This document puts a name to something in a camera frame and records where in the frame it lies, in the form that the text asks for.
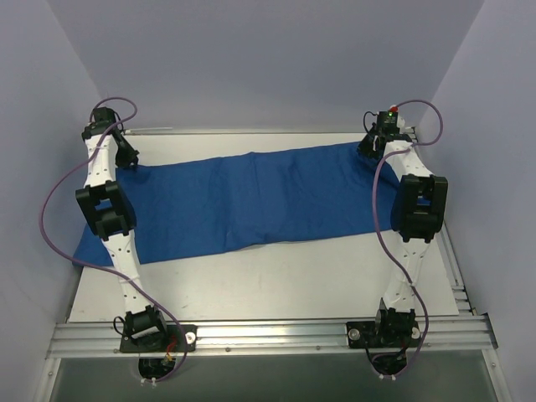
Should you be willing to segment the blue surgical cloth wrap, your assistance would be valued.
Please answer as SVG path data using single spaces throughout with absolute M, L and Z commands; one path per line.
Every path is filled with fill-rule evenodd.
M 116 175 L 137 217 L 143 264 L 388 230 L 399 181 L 355 143 L 162 166 Z

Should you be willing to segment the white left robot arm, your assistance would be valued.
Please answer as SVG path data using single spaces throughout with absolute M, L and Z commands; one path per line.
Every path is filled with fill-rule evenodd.
M 82 138 L 90 159 L 83 188 L 75 198 L 90 231 L 104 245 L 111 258 L 111 269 L 119 277 L 125 303 L 123 337 L 141 343 L 150 351 L 168 344 L 169 331 L 162 312 L 142 294 L 140 262 L 135 246 L 136 215 L 120 184 L 116 181 L 111 158 L 108 123 L 90 123 Z

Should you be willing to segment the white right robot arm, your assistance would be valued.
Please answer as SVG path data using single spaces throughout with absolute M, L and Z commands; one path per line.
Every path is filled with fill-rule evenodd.
M 398 235 L 395 250 L 389 251 L 382 236 L 378 236 L 394 269 L 371 327 L 374 340 L 389 346 L 402 333 L 410 335 L 414 330 L 415 305 L 419 300 L 416 284 L 425 254 L 444 222 L 448 181 L 427 168 L 414 144 L 402 139 L 369 133 L 359 143 L 358 153 L 376 163 L 373 220 L 377 232 L 380 231 L 377 197 L 383 168 L 389 167 L 399 181 L 390 213 L 391 229 Z

